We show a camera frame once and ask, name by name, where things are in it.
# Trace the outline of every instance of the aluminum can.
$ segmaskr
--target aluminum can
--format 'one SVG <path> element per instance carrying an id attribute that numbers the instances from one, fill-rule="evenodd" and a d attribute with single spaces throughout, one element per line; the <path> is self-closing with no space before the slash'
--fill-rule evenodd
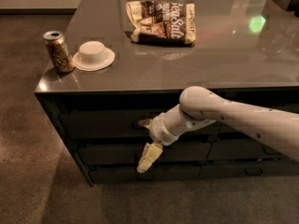
<path id="1" fill-rule="evenodd" d="M 44 35 L 44 44 L 54 67 L 59 73 L 67 73 L 74 70 L 75 65 L 69 52 L 63 32 L 48 31 Z"/>

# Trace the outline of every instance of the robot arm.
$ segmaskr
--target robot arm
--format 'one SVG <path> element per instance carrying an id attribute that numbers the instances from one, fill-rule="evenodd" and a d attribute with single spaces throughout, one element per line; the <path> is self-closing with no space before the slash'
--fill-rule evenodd
<path id="1" fill-rule="evenodd" d="M 153 140 L 146 144 L 137 167 L 146 172 L 163 152 L 183 133 L 203 128 L 215 121 L 258 140 L 259 142 L 299 161 L 299 115 L 276 109 L 247 105 L 222 99 L 202 88 L 189 87 L 179 97 L 179 105 L 144 125 Z"/>

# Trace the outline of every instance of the pork rinds bag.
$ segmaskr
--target pork rinds bag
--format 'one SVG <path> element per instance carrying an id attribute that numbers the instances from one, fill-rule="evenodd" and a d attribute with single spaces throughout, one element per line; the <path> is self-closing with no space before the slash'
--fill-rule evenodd
<path id="1" fill-rule="evenodd" d="M 188 46 L 195 44 L 194 4 L 134 1 L 127 2 L 126 10 L 135 27 L 131 35 L 135 42 L 154 37 Z"/>

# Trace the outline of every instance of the white bowl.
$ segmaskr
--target white bowl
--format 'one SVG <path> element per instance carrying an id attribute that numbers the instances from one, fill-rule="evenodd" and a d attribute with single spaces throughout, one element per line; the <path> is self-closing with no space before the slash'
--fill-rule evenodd
<path id="1" fill-rule="evenodd" d="M 83 71 L 96 71 L 111 65 L 115 54 L 98 41 L 89 41 L 80 46 L 73 60 L 76 68 Z"/>

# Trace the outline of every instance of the dark drawer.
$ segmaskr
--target dark drawer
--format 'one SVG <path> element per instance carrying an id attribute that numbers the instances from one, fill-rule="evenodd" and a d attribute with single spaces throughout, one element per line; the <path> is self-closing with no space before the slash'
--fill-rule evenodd
<path id="1" fill-rule="evenodd" d="M 110 144 L 82 147 L 78 154 L 86 165 L 134 164 L 136 153 L 142 150 L 141 144 Z"/>
<path id="2" fill-rule="evenodd" d="M 90 171 L 90 177 L 94 183 L 137 180 L 135 167 L 98 168 L 96 171 Z"/>
<path id="3" fill-rule="evenodd" d="M 61 95 L 55 97 L 61 113 L 71 113 L 74 110 L 99 111 L 99 110 L 140 110 L 160 109 L 167 110 L 178 104 L 179 91 L 161 92 L 150 91 L 138 94 L 126 92 L 92 92 L 88 94 Z"/>
<path id="4" fill-rule="evenodd" d="M 154 180 L 193 180 L 200 175 L 201 167 L 193 165 L 157 165 Z"/>
<path id="5" fill-rule="evenodd" d="M 211 145 L 200 142 L 179 142 L 165 147 L 157 162 L 205 161 Z"/>
<path id="6" fill-rule="evenodd" d="M 203 165 L 199 178 L 298 174 L 299 163 L 293 161 L 218 162 Z"/>
<path id="7" fill-rule="evenodd" d="M 284 159 L 285 156 L 255 140 L 227 140 L 212 143 L 208 161 Z"/>
<path id="8" fill-rule="evenodd" d="M 85 111 L 63 114 L 60 120 L 73 139 L 140 137 L 148 132 L 136 123 L 159 113 L 149 110 Z"/>
<path id="9" fill-rule="evenodd" d="M 135 167 L 105 167 L 90 171 L 94 183 L 150 180 L 192 180 L 200 175 L 201 167 L 194 165 L 156 166 L 140 174 Z"/>

